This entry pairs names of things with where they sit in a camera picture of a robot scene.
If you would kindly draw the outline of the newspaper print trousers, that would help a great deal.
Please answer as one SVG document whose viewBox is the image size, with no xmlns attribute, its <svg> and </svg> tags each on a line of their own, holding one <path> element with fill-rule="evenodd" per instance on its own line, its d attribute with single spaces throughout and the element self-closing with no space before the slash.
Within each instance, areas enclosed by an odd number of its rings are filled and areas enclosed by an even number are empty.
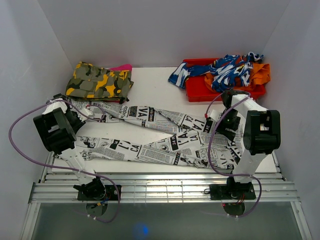
<svg viewBox="0 0 320 240">
<path fill-rule="evenodd" d="M 233 141 L 216 133 L 210 141 L 214 125 L 206 118 L 151 106 L 125 106 L 97 102 L 90 110 L 102 123 L 120 122 L 170 134 L 147 144 L 113 138 L 78 136 L 76 148 L 86 161 L 107 159 L 207 169 L 213 165 L 221 170 L 233 170 L 243 153 L 243 125 Z"/>
</svg>

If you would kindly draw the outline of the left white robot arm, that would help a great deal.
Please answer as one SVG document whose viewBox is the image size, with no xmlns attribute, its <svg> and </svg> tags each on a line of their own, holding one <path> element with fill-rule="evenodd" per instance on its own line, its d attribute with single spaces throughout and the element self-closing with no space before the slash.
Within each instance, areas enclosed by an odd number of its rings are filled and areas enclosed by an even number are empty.
<svg viewBox="0 0 320 240">
<path fill-rule="evenodd" d="M 94 114 L 87 108 L 80 111 L 72 109 L 68 102 L 66 96 L 56 94 L 47 102 L 45 111 L 33 118 L 33 122 L 44 147 L 72 168 L 79 182 L 74 188 L 89 199 L 100 200 L 106 195 L 106 187 L 76 148 L 77 131 Z"/>
</svg>

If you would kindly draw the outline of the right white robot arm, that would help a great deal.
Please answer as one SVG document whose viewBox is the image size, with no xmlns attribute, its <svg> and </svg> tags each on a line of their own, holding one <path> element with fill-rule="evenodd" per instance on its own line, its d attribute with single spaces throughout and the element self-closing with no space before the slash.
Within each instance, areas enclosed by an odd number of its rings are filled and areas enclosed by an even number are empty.
<svg viewBox="0 0 320 240">
<path fill-rule="evenodd" d="M 234 140 L 240 124 L 238 114 L 241 114 L 245 118 L 244 150 L 226 183 L 211 186 L 210 198 L 254 200 L 253 175 L 262 160 L 281 144 L 280 113 L 260 106 L 242 90 L 226 90 L 221 99 L 225 110 L 216 124 L 216 133 Z"/>
</svg>

